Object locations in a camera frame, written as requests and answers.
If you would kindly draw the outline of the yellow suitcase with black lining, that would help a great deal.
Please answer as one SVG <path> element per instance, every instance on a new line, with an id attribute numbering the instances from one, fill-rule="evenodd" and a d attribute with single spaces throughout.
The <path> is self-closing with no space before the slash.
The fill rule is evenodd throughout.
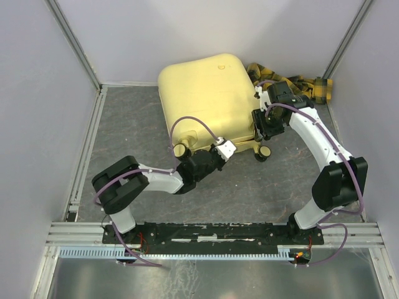
<path id="1" fill-rule="evenodd" d="M 254 140 L 251 112 L 259 108 L 243 63 L 233 54 L 165 67 L 158 92 L 175 153 L 208 150 L 217 137 L 231 140 L 238 152 L 252 149 L 264 161 L 271 150 Z"/>

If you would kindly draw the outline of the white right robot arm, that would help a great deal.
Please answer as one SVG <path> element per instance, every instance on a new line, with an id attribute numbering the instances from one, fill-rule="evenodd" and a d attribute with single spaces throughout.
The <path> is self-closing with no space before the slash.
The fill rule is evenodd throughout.
<path id="1" fill-rule="evenodd" d="M 286 236 L 299 244 L 331 214 L 346 213 L 346 206 L 358 203 L 363 211 L 363 192 L 368 164 L 347 151 L 327 129 L 314 104 L 305 95 L 295 95 L 287 82 L 275 82 L 263 89 L 256 85 L 259 108 L 252 111 L 254 136 L 268 141 L 291 127 L 312 153 L 320 173 L 311 189 L 310 201 L 293 213 Z"/>

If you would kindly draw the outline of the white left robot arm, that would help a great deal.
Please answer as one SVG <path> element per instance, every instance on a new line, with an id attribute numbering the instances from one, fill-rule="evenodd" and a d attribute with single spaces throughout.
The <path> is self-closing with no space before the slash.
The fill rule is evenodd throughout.
<path id="1" fill-rule="evenodd" d="M 92 179 L 95 200 L 116 226 L 116 235 L 125 243 L 138 235 L 130 204 L 144 191 L 185 194 L 215 170 L 222 170 L 235 152 L 227 144 L 201 149 L 183 159 L 175 170 L 151 168 L 134 156 L 126 156 Z"/>

